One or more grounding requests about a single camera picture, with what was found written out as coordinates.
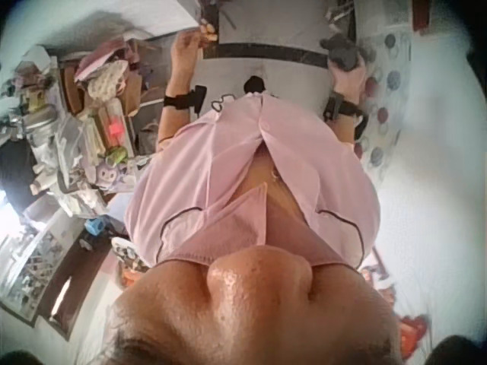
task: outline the clutter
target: clutter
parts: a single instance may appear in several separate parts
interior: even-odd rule
[[[138,112],[143,90],[160,88],[140,54],[153,49],[118,37],[61,65],[41,46],[24,55],[2,85],[2,97],[19,101],[0,119],[0,132],[29,141],[38,163],[34,195],[49,189],[68,215],[95,218],[107,212],[105,195],[134,189],[141,161],[154,151],[134,158],[127,117]]]

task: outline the black wristband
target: black wristband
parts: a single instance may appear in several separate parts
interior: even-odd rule
[[[343,95],[332,92],[328,99],[325,111],[323,112],[323,118],[325,119],[325,122],[328,122],[329,120],[336,120],[339,114],[357,117],[364,115],[358,106],[345,100]]]
[[[176,110],[186,110],[194,106],[195,113],[199,114],[205,101],[207,88],[196,85],[195,90],[191,90],[186,95],[177,95],[176,97],[164,96],[164,106],[174,106]]]

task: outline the cloth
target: cloth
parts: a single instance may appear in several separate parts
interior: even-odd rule
[[[311,266],[346,265],[306,224],[268,199],[265,183],[218,212],[163,262],[183,260],[210,266],[219,257],[263,245],[301,256]]]
[[[210,111],[153,158],[126,212],[145,262],[163,261],[228,209],[262,143],[309,228],[359,266],[374,245],[380,209],[358,158],[314,114],[261,94]]]
[[[120,88],[125,87],[123,74],[128,67],[129,63],[124,60],[114,61],[107,65],[101,75],[88,84],[90,97],[104,103],[116,97]]]

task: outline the wall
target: wall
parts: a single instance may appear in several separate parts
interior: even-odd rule
[[[405,126],[378,192],[377,248],[407,303],[400,314],[432,321],[431,342],[410,363],[448,335],[485,336],[487,108],[468,48],[454,22],[415,35]]]
[[[147,37],[194,27],[196,6],[177,0],[24,0],[10,14],[0,44],[0,81],[34,44],[55,51],[92,50],[100,41],[127,30]]]

